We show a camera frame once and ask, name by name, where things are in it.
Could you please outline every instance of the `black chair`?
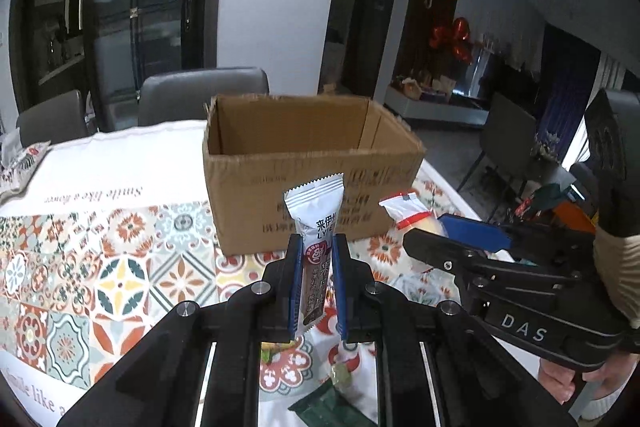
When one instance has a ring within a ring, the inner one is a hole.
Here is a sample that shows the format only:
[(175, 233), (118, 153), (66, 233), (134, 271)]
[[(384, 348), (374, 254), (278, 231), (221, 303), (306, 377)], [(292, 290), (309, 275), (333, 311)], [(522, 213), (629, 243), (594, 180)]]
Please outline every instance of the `black chair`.
[(260, 68), (216, 68), (150, 76), (140, 90), (138, 125), (206, 120), (204, 105), (216, 94), (269, 94)]
[(77, 89), (27, 109), (18, 115), (16, 127), (20, 128), (24, 147), (46, 141), (55, 145), (89, 136), (84, 123), (84, 102)]
[(514, 179), (522, 180), (520, 187), (520, 194), (522, 194), (535, 137), (536, 119), (499, 92), (495, 93), (489, 115), (480, 135), (482, 152), (471, 165), (469, 172), (457, 189), (460, 192), (485, 155), (495, 164), (496, 169), (508, 174), (507, 185), (500, 195), (500, 200), (491, 211), (488, 221), (494, 217)]
[(574, 185), (584, 197), (576, 203), (587, 216), (593, 217), (598, 209), (598, 179), (591, 169), (590, 161), (574, 163), (569, 172), (575, 176)]

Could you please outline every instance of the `open cardboard box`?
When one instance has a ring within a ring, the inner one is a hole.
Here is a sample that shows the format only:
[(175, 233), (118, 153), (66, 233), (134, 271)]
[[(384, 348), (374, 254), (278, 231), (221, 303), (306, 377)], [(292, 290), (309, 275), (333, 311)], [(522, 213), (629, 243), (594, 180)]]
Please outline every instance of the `open cardboard box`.
[(380, 104), (358, 96), (224, 96), (212, 99), (204, 171), (225, 255), (283, 250), (295, 225), (286, 190), (342, 172), (337, 232), (385, 233), (378, 202), (409, 190), (422, 142)]

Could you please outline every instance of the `red and white snack packet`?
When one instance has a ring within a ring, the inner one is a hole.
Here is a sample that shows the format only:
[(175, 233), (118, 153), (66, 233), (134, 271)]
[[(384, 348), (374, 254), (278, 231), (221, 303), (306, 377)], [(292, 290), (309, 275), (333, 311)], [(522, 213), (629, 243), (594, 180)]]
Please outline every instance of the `red and white snack packet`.
[(302, 236), (302, 288), (296, 336), (318, 323), (324, 315), (331, 248), (344, 185), (342, 174), (333, 174), (284, 194), (284, 202)]
[[(391, 219), (396, 222), (396, 228), (405, 234), (411, 229), (421, 229), (425, 232), (436, 233), (447, 237), (447, 230), (441, 222), (436, 219), (433, 212), (427, 210), (414, 192), (402, 192), (391, 198), (382, 200), (379, 203)], [(411, 259), (411, 270), (414, 272), (424, 272), (430, 269), (430, 266), (422, 261), (418, 261), (413, 257)]]

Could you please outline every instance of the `orange object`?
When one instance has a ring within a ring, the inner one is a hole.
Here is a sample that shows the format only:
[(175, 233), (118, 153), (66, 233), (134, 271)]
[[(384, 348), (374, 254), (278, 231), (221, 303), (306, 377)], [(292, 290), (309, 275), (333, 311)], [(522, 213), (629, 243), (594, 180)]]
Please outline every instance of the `orange object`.
[(559, 203), (558, 206), (554, 208), (554, 214), (572, 230), (596, 233), (596, 227), (593, 226), (591, 219), (574, 203), (570, 203), (569, 201)]

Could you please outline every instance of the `green snack packet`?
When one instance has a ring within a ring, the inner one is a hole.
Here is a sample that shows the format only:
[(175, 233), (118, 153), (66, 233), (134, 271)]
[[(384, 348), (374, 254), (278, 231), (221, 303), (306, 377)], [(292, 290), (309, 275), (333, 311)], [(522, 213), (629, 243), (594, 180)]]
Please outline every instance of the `green snack packet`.
[(334, 387), (331, 379), (289, 407), (308, 427), (376, 427)]

